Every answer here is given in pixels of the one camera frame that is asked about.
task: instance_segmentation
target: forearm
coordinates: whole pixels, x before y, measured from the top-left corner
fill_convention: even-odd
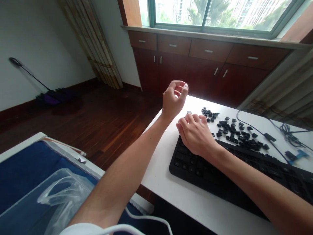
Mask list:
[[[236,183],[284,234],[312,234],[313,206],[225,149],[211,163]]]
[[[170,120],[160,116],[107,170],[69,225],[90,222],[117,224],[139,187],[153,152]]]

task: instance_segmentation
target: broom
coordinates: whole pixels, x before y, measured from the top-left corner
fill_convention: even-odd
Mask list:
[[[76,92],[71,91],[66,88],[58,88],[55,91],[49,89],[47,86],[45,86],[41,81],[39,81],[33,74],[30,72],[18,59],[10,57],[9,61],[15,65],[18,68],[23,69],[25,72],[27,72],[30,76],[32,76],[34,79],[37,80],[41,85],[43,85],[48,91],[44,93],[40,93],[38,96],[36,96],[36,99],[43,104],[47,104],[50,106],[56,106],[58,104],[67,102],[77,96],[79,96]]]

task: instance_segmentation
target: keyboard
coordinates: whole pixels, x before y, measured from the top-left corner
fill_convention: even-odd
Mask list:
[[[282,163],[268,154],[216,141],[242,161],[312,204],[313,173]],[[226,175],[202,157],[191,153],[180,136],[169,169],[171,174],[268,220],[256,204]]]

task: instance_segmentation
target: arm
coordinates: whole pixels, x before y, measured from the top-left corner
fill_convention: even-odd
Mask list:
[[[236,183],[283,234],[313,233],[313,206],[220,146],[205,116],[187,114],[176,126],[189,150]]]
[[[185,82],[171,82],[163,94],[161,116],[111,165],[68,226],[92,223],[106,228],[117,224],[139,187],[160,138],[182,110],[187,94]]]

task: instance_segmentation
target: wooden floor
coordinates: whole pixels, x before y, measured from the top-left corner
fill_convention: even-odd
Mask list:
[[[143,133],[161,108],[160,98],[143,95],[131,88],[115,90],[97,84],[81,99],[39,112],[17,123],[11,121],[8,125],[12,128],[0,134],[0,153],[43,132],[83,150],[87,153],[86,158],[107,170]],[[153,198],[143,186],[137,193],[149,201]]]

